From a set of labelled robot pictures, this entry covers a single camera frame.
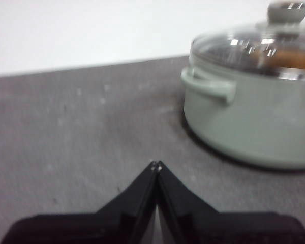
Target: pot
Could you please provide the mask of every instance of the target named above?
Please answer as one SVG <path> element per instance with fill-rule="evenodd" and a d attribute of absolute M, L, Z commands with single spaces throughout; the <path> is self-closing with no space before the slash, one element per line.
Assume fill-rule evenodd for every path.
<path fill-rule="evenodd" d="M 268 22 L 192 42 L 182 70 L 186 120 L 205 143 L 247 163 L 305 168 L 305 3 Z"/>

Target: pot handle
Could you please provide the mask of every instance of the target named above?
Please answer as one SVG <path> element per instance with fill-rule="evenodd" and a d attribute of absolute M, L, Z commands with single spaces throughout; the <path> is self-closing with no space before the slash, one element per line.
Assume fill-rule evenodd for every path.
<path fill-rule="evenodd" d="M 227 104 L 231 104 L 235 97 L 236 82 L 197 78 L 192 67 L 182 69 L 181 80 L 185 87 L 204 95 L 223 98 Z"/>

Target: lid knob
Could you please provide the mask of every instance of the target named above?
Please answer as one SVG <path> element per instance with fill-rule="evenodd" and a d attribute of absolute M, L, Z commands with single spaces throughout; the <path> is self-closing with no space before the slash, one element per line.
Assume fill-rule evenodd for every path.
<path fill-rule="evenodd" d="M 279 2 L 268 7 L 270 24 L 299 24 L 305 17 L 305 2 Z"/>

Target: black object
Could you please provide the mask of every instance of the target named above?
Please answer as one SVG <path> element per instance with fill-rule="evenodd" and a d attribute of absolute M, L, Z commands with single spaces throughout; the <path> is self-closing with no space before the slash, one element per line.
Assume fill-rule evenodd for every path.
<path fill-rule="evenodd" d="M 150 163 L 97 213 L 23 219 L 2 243 L 151 243 L 156 205 L 166 244 L 305 244 L 305 229 L 296 218 L 274 212 L 219 213 L 162 162 Z"/>

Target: food inside pot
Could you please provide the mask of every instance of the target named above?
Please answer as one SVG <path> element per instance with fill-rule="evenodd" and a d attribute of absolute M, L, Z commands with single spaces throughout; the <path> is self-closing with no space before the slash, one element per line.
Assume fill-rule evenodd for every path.
<path fill-rule="evenodd" d="M 254 58 L 262 60 L 264 65 L 272 68 L 305 69 L 305 51 L 293 49 L 258 49 L 252 54 Z"/>

